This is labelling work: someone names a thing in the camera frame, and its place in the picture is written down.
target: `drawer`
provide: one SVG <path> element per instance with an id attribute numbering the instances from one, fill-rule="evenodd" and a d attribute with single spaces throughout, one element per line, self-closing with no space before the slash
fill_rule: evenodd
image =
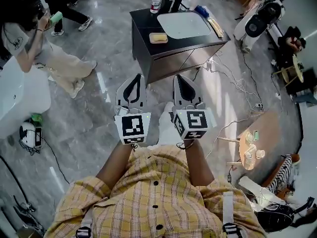
<path id="1" fill-rule="evenodd" d="M 185 63 L 182 65 L 181 69 L 186 69 L 186 68 L 204 64 L 222 46 L 223 44 L 194 49 L 194 51 L 191 53 L 191 55 L 187 58 Z"/>
<path id="2" fill-rule="evenodd" d="M 193 50 L 187 50 L 154 60 L 147 79 L 147 84 L 168 77 L 178 71 L 192 52 Z"/>

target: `white bathtub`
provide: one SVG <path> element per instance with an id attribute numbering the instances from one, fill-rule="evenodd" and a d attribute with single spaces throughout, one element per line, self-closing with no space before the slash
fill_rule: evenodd
<path id="1" fill-rule="evenodd" d="M 24 73 L 12 57 L 0 71 L 0 138 L 6 138 L 28 119 L 51 105 L 47 74 L 35 67 Z"/>

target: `wooden table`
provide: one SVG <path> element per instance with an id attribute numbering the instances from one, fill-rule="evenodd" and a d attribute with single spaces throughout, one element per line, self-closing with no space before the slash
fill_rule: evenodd
<path id="1" fill-rule="evenodd" d="M 293 55 L 293 65 L 288 67 L 288 68 L 282 68 L 281 70 L 273 73 L 273 75 L 282 73 L 283 78 L 284 78 L 285 82 L 287 83 L 285 85 L 285 87 L 288 86 L 290 83 L 292 83 L 296 78 L 299 78 L 299 80 L 303 83 L 304 82 L 303 73 L 299 69 L 298 64 L 299 64 L 299 61 L 298 61 L 297 56 Z M 296 77 L 292 78 L 291 80 L 289 80 L 289 77 L 288 77 L 288 74 L 287 74 L 287 71 L 289 71 L 289 70 L 295 70 L 296 71 Z"/>
<path id="2" fill-rule="evenodd" d="M 257 159 L 255 154 L 252 155 L 252 163 L 248 165 L 245 163 L 244 153 L 248 150 L 249 144 L 246 142 L 246 135 L 251 133 L 254 135 L 254 131 L 259 133 L 259 139 L 253 141 L 258 150 L 265 150 L 265 155 L 268 155 L 280 140 L 280 127 L 277 113 L 274 111 L 267 111 L 260 115 L 260 117 L 251 124 L 244 132 L 238 136 L 238 140 L 219 137 L 218 139 L 226 140 L 230 142 L 239 143 L 239 153 L 241 162 L 228 162 L 229 165 L 242 165 L 246 170 L 252 170 L 256 165 L 260 163 L 262 159 Z"/>

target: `blue object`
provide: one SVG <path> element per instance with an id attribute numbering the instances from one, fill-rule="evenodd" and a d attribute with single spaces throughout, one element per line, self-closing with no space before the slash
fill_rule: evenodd
<path id="1" fill-rule="evenodd" d="M 209 18 L 209 13 L 202 6 L 200 5 L 196 6 L 195 11 L 199 13 L 201 16 L 203 16 L 204 18 Z"/>

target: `white strap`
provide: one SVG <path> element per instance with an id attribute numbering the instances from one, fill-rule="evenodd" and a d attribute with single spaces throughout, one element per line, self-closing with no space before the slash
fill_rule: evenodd
<path id="1" fill-rule="evenodd" d="M 80 224 L 80 228 L 87 227 L 91 230 L 90 237 L 87 237 L 87 238 L 93 238 L 92 223 L 93 223 L 93 208 L 90 207 Z M 78 235 L 86 235 L 86 234 L 87 233 L 85 232 L 78 233 Z"/>
<path id="2" fill-rule="evenodd" d="M 233 192 L 223 193 L 223 219 L 222 223 L 233 223 Z"/>
<path id="3" fill-rule="evenodd" d="M 227 191 L 223 193 L 223 213 L 222 213 L 222 223 L 226 225 L 226 230 L 230 232 L 237 232 L 238 227 L 234 224 L 233 221 L 233 192 Z M 246 238 L 246 233 L 240 230 L 240 234 L 242 237 Z M 227 238 L 238 238 L 238 234 L 227 234 Z"/>

